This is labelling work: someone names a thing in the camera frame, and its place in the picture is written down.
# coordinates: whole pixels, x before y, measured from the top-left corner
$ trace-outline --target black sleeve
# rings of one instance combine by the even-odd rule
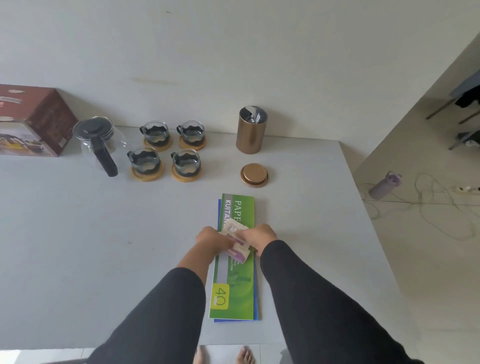
[[[88,364],[192,364],[205,287],[187,268],[168,272],[88,359]]]
[[[266,246],[260,265],[295,364],[421,363],[283,241]]]

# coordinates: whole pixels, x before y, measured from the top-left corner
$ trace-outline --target foot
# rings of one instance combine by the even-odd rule
[[[199,346],[193,357],[193,364],[205,364],[204,347]]]
[[[255,364],[255,358],[253,357],[253,353],[247,346],[244,346],[240,350],[235,364]]]

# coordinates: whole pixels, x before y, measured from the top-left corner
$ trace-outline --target green book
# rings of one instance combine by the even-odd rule
[[[218,230],[233,218],[248,228],[255,227],[254,198],[237,194],[223,194]],[[225,253],[215,258],[210,318],[253,320],[255,265],[253,248],[247,260],[240,264]]]

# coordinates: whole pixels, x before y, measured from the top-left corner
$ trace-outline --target banknote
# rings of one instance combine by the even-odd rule
[[[248,229],[248,228],[240,224],[238,221],[235,221],[234,219],[229,218],[224,222],[223,229],[220,232],[220,234],[228,236],[229,238],[232,238],[233,240],[235,240],[233,247],[231,249],[228,249],[225,253],[227,253],[237,262],[242,264],[245,262],[245,260],[247,260],[248,255],[250,254],[250,249],[249,249],[250,245],[246,241],[237,237],[235,232],[237,230],[245,230],[245,229]]]

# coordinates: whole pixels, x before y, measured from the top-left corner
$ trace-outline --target wall stain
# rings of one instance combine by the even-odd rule
[[[132,77],[131,80],[137,84],[150,84],[159,86],[179,86],[180,83],[169,80],[156,80],[154,78]]]

